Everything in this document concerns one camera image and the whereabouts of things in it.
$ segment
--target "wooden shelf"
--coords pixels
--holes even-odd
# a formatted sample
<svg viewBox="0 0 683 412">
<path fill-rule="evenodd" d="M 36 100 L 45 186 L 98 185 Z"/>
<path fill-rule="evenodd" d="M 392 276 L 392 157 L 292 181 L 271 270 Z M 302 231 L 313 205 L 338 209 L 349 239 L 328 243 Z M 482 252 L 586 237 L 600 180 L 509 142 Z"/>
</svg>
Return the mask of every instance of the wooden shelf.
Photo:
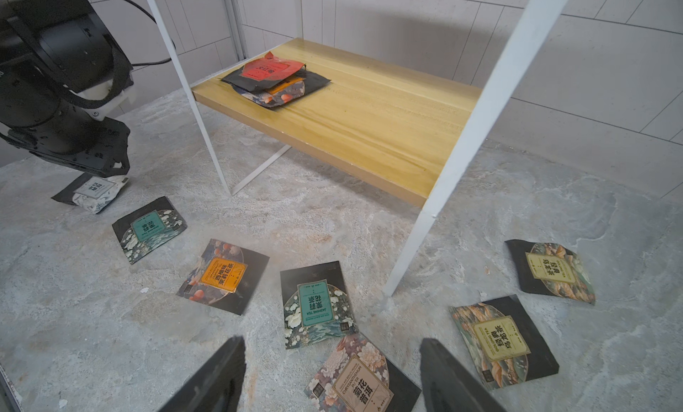
<svg viewBox="0 0 683 412">
<path fill-rule="evenodd" d="M 331 82 L 272 110 L 221 82 L 226 71 L 192 88 L 195 99 L 421 206 L 481 89 L 302 39 L 272 52 Z"/>
</svg>

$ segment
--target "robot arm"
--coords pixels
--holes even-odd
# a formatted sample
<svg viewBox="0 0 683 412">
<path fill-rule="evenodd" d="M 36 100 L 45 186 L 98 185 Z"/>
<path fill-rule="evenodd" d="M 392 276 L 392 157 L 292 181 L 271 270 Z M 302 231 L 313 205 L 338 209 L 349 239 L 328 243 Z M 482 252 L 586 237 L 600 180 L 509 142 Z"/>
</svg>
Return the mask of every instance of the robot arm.
<svg viewBox="0 0 683 412">
<path fill-rule="evenodd" d="M 0 0 L 2 138 L 98 177 L 128 172 L 130 129 L 105 117 L 132 65 L 88 0 Z"/>
</svg>

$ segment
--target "white metal leg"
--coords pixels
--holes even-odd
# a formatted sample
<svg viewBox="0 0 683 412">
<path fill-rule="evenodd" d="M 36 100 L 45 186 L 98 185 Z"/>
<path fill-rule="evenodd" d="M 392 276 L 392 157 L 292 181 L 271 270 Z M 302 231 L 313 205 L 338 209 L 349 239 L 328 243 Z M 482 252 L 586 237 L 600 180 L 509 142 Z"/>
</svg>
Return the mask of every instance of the white metal leg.
<svg viewBox="0 0 683 412">
<path fill-rule="evenodd" d="M 382 289 L 391 296 L 568 0 L 529 0 Z"/>
<path fill-rule="evenodd" d="M 242 188 L 244 188 L 244 186 L 246 186 L 247 184 L 249 184 L 250 182 L 252 182 L 252 180 L 253 180 L 254 178 L 256 178 L 261 172 L 263 172 L 263 171 L 264 171 L 266 168 L 268 168 L 274 161 L 276 161 L 276 160 L 278 159 L 278 157 L 282 156 L 284 153 L 287 152 L 287 150 L 289 150 L 289 149 L 291 149 L 291 148 L 292 148 L 291 145 L 285 145 L 284 147 L 282 147 L 281 149 L 279 149 L 277 153 L 275 153 L 274 155 L 270 156 L 270 158 L 269 158 L 268 160 L 266 160 L 265 162 L 263 162 L 263 163 L 261 164 L 261 166 L 259 166 L 258 168 L 256 168 L 256 170 L 254 170 L 251 174 L 247 175 L 246 178 L 244 178 L 242 181 L 240 181 L 239 183 L 237 183 L 237 186 L 234 186 L 234 187 L 232 188 L 232 191 L 230 192 L 230 194 L 232 194 L 233 196 L 234 196 L 235 194 L 237 194 Z"/>
<path fill-rule="evenodd" d="M 221 165 L 218 162 L 216 152 L 214 151 L 213 145 L 211 144 L 211 139 L 209 138 L 209 134 L 206 132 L 206 126 L 204 126 L 204 121 L 201 119 L 201 114 L 199 108 L 197 107 L 197 102 L 195 101 L 194 95 L 192 95 L 190 83 L 187 82 L 187 77 L 185 77 L 185 73 L 182 70 L 182 66 L 180 65 L 180 60 L 178 60 L 178 54 L 175 53 L 173 41 L 171 41 L 169 32 L 167 31 L 166 25 L 164 24 L 164 20 L 161 18 L 161 12 L 159 12 L 157 2 L 155 0 L 147 0 L 147 3 L 149 4 L 149 8 L 152 10 L 152 15 L 154 15 L 154 19 L 157 21 L 161 37 L 164 40 L 164 44 L 166 44 L 166 49 L 168 49 L 169 51 L 171 61 L 173 61 L 173 65 L 175 66 L 175 71 L 178 73 L 178 77 L 180 78 L 182 88 L 185 90 L 185 93 L 187 94 L 187 100 L 190 101 L 192 113 L 195 115 L 195 118 L 197 119 L 197 124 L 200 126 L 201 135 L 204 137 L 206 148 L 209 150 L 211 160 L 213 160 L 214 166 L 216 167 L 216 172 L 218 172 L 218 178 L 220 178 L 223 188 L 226 189 L 226 193 L 230 194 L 230 188 L 228 188 L 226 178 L 223 176 L 223 171 L 221 170 Z"/>
</svg>

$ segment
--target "floral pattern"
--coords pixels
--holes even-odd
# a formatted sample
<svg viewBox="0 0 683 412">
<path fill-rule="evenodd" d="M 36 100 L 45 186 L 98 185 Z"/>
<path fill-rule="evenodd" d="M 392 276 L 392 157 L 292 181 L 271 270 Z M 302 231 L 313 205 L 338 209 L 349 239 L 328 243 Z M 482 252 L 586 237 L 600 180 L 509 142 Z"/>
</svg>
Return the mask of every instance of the floral pattern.
<svg viewBox="0 0 683 412">
<path fill-rule="evenodd" d="M 304 327 L 298 295 L 294 294 L 287 300 L 284 305 L 285 348 L 299 348 L 323 339 L 350 335 L 358 331 L 353 321 L 348 295 L 332 284 L 327 284 L 327 289 L 334 315 L 334 319 L 329 322 Z M 348 329 L 343 331 L 341 323 L 347 323 Z"/>
<path fill-rule="evenodd" d="M 355 333 L 343 337 L 337 348 L 325 361 L 322 368 L 316 373 L 304 392 L 309 396 L 318 411 L 324 412 L 346 412 L 347 408 L 332 386 L 342 373 L 344 367 L 353 355 L 375 373 L 382 384 L 388 388 L 388 366 L 387 357 L 375 347 L 362 333 Z M 323 392 L 320 398 L 313 394 L 313 391 L 320 384 Z"/>
<path fill-rule="evenodd" d="M 187 228 L 185 221 L 175 209 L 162 209 L 157 211 L 157 215 L 159 215 L 159 218 L 164 223 L 166 228 L 164 231 L 145 241 L 139 241 L 131 227 L 126 230 L 121 238 L 121 247 L 126 253 L 129 263 L 133 264 L 139 261 L 144 255 L 165 244 Z"/>
</svg>

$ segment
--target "gray marble surface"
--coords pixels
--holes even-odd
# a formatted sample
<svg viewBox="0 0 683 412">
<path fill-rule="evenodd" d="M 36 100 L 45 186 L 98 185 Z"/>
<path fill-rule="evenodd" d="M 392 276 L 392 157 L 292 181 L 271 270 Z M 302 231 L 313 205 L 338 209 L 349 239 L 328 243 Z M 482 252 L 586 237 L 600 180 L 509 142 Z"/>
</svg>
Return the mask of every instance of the gray marble surface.
<svg viewBox="0 0 683 412">
<path fill-rule="evenodd" d="M 231 185 L 281 146 L 201 110 Z M 334 260 L 363 333 L 417 383 L 423 337 L 474 371 L 448 305 L 517 294 L 560 371 L 493 392 L 509 412 L 680 410 L 680 206 L 487 141 L 383 300 L 418 208 L 295 150 L 227 197 L 180 91 L 120 120 L 131 182 L 99 215 L 50 199 L 72 170 L 0 168 L 0 362 L 25 410 L 155 411 L 239 334 L 240 409 L 312 411 L 303 387 L 337 341 L 285 350 L 278 272 Z M 129 265 L 111 224 L 159 196 L 189 228 Z M 243 316 L 174 294 L 211 237 L 271 257 Z M 521 292 L 503 243 L 515 238 L 581 254 L 597 303 Z"/>
</svg>

